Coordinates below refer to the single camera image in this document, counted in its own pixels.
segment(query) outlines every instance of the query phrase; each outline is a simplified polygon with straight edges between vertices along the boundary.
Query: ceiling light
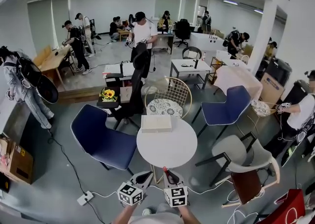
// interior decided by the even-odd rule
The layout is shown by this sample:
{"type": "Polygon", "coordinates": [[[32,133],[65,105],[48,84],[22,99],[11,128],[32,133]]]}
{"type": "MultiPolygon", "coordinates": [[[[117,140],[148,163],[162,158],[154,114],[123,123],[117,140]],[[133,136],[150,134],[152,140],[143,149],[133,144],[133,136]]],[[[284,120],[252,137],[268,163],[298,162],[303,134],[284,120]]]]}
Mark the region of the ceiling light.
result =
{"type": "Polygon", "coordinates": [[[233,5],[238,5],[238,3],[234,2],[234,1],[223,0],[223,2],[230,3],[230,4],[233,4],[233,5]]]}
{"type": "Polygon", "coordinates": [[[259,10],[259,9],[255,9],[254,11],[256,11],[257,13],[259,13],[259,14],[264,14],[261,10],[259,10]]]}

